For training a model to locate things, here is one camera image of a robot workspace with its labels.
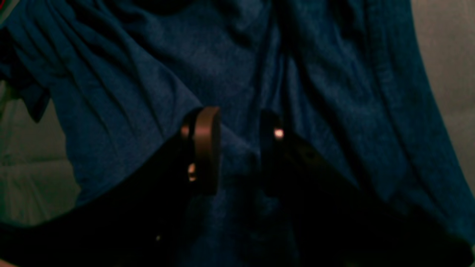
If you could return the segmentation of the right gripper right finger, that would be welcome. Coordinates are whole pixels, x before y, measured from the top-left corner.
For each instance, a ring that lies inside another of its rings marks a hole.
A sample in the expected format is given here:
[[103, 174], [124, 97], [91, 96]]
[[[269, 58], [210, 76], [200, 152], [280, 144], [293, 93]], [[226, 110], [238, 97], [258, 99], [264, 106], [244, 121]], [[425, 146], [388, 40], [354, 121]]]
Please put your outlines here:
[[468, 267], [468, 242], [425, 211], [405, 215], [357, 189], [270, 110], [260, 113], [265, 193], [290, 215], [303, 267]]

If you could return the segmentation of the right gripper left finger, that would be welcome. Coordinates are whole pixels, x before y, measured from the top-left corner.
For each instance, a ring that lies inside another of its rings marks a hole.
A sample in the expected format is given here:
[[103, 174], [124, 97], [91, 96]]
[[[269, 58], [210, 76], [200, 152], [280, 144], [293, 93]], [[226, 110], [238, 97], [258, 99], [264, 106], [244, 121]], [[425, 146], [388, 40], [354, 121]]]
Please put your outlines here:
[[2, 267], [168, 267], [190, 201], [215, 195], [220, 110], [191, 111], [134, 174], [34, 227], [1, 224]]

